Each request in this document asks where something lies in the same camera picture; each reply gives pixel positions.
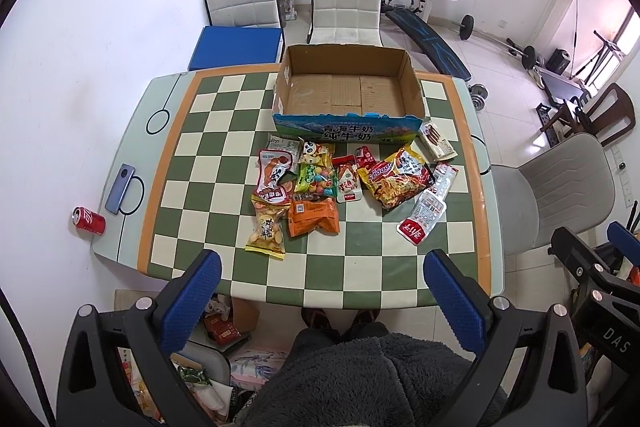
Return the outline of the white red sausage packet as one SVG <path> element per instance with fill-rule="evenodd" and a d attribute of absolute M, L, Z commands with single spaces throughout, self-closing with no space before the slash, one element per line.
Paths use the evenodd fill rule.
<path fill-rule="evenodd" d="M 397 232 L 409 243 L 419 246 L 446 211 L 446 202 L 425 190 L 414 204 L 410 215 L 397 225 Z"/>

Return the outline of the yellow biscuit snack bag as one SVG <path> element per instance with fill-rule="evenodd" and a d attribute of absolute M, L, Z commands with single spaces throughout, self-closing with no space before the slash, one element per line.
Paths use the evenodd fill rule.
<path fill-rule="evenodd" d="M 273 204 L 255 194 L 252 195 L 252 204 L 256 213 L 256 225 L 247 239 L 245 250 L 283 260 L 284 232 L 280 220 L 288 212 L 290 204 Z"/>

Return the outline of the yellow red noodle bag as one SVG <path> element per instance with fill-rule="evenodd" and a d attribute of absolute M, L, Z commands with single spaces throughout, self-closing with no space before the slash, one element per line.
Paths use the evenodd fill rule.
<path fill-rule="evenodd" d="M 367 167 L 359 167 L 361 181 L 385 210 L 413 198 L 434 183 L 426 159 L 410 144 Z"/>

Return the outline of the orange snack bag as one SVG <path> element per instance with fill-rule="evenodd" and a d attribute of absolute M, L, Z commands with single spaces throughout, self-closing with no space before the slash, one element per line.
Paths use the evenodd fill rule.
<path fill-rule="evenodd" d="M 288 234 L 297 237 L 320 230 L 328 234 L 340 233 L 340 219 L 335 199 L 318 200 L 294 198 L 288 210 Z"/>

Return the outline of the white cookie packet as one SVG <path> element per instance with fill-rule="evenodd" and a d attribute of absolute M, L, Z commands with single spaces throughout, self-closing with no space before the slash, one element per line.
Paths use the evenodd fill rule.
<path fill-rule="evenodd" d="M 419 138 L 434 161 L 447 161 L 458 156 L 451 143 L 440 133 L 436 124 L 423 121 L 419 129 Z"/>

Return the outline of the red white shrimp snack bag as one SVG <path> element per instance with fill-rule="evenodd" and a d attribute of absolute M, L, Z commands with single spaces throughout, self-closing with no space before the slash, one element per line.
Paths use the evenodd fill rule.
<path fill-rule="evenodd" d="M 290 200 L 289 188 L 281 179 L 293 165 L 293 156 L 287 150 L 264 148 L 258 154 L 259 176 L 254 194 L 267 204 L 285 205 Z"/>

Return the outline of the red white chicken snack pack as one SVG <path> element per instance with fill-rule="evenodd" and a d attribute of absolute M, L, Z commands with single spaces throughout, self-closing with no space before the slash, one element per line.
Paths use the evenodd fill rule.
<path fill-rule="evenodd" d="M 362 199 L 362 188 L 354 155 L 338 156 L 332 159 L 336 174 L 337 202 L 357 202 Z"/>

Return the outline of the white grey snack packet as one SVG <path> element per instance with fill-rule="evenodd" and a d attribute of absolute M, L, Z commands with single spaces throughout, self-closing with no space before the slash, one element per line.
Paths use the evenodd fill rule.
<path fill-rule="evenodd" d="M 270 133 L 267 147 L 269 150 L 284 150 L 285 152 L 290 153 L 292 156 L 292 166 L 290 171 L 292 173 L 296 173 L 298 171 L 298 162 L 303 150 L 302 141 Z"/>

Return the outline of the yellow panda snack bag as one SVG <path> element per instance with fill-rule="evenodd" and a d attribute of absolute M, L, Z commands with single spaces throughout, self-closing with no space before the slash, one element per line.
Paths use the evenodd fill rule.
<path fill-rule="evenodd" d="M 300 165 L 331 167 L 335 146 L 331 143 L 305 141 L 300 153 Z"/>

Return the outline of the grey office chair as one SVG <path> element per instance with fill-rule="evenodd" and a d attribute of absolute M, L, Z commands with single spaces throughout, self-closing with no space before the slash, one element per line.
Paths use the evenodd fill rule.
<path fill-rule="evenodd" d="M 548 245 L 561 227 L 579 234 L 604 222 L 615 202 L 600 142 L 579 133 L 518 167 L 493 165 L 503 254 Z"/>

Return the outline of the red soda can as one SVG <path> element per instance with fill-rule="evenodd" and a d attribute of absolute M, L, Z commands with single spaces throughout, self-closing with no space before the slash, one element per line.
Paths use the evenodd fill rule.
<path fill-rule="evenodd" d="M 73 210 L 72 222 L 76 229 L 93 235 L 101 236 L 106 229 L 106 221 L 102 215 L 82 206 Z"/>

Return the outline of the brown wooden chair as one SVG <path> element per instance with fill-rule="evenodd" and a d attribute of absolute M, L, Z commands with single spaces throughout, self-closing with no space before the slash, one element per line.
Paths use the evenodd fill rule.
<path fill-rule="evenodd" d="M 628 93 L 617 83 L 611 83 L 585 105 L 580 105 L 578 98 L 564 101 L 540 131 L 546 133 L 557 122 L 568 128 L 564 138 L 588 133 L 607 147 L 634 130 L 637 121 L 634 103 Z"/>

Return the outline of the grey smartphone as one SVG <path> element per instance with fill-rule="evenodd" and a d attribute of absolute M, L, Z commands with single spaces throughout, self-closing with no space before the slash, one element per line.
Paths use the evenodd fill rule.
<path fill-rule="evenodd" d="M 122 205 L 122 201 L 128 190 L 128 186 L 136 173 L 136 168 L 128 164 L 122 164 L 116 172 L 111 190 L 108 192 L 105 210 L 112 215 L 117 215 Z"/>

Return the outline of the person's dark fleece lap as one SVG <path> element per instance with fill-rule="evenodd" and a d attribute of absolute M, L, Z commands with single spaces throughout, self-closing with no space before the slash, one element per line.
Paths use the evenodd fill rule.
<path fill-rule="evenodd" d="M 340 333 L 321 309 L 282 367 L 235 416 L 238 426 L 426 426 L 469 372 L 443 343 L 392 333 L 361 310 Z"/>

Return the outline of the long red white packet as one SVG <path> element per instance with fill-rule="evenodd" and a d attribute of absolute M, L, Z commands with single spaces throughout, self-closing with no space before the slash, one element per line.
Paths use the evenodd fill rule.
<path fill-rule="evenodd" d="M 433 169 L 433 183 L 428 187 L 428 191 L 443 202 L 456 181 L 458 172 L 458 168 L 446 162 L 439 162 Z"/>

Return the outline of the small red snack bag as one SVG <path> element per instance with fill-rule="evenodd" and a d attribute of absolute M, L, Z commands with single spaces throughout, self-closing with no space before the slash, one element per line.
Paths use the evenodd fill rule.
<path fill-rule="evenodd" d="M 370 148 L 367 145 L 363 145 L 357 147 L 354 153 L 356 167 L 358 170 L 360 169 L 370 169 L 373 167 L 378 160 L 373 156 L 370 151 Z"/>

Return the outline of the cardboard milk box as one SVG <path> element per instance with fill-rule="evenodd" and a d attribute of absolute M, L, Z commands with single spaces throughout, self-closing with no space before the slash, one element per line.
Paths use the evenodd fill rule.
<path fill-rule="evenodd" d="M 421 85 L 403 49 L 289 46 L 273 89 L 277 132 L 314 142 L 405 144 L 425 119 Z"/>

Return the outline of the white chair with blue cushion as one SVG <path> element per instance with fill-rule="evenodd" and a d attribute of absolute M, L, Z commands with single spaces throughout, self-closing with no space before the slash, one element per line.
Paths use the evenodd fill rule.
<path fill-rule="evenodd" d="M 188 69 L 271 64 L 285 50 L 278 0 L 204 0 L 203 27 Z"/>

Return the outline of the black weight bench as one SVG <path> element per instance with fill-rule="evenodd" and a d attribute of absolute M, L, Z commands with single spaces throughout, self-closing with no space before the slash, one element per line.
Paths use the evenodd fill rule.
<path fill-rule="evenodd" d="M 422 18 L 407 8 L 384 5 L 383 13 L 401 29 L 432 62 L 437 72 L 466 82 L 472 79 L 469 69 L 449 44 Z"/>

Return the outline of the white padded chair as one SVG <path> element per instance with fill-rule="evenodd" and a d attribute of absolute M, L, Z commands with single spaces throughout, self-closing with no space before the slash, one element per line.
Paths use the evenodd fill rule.
<path fill-rule="evenodd" d="M 382 46 L 382 0 L 311 0 L 309 44 Z"/>

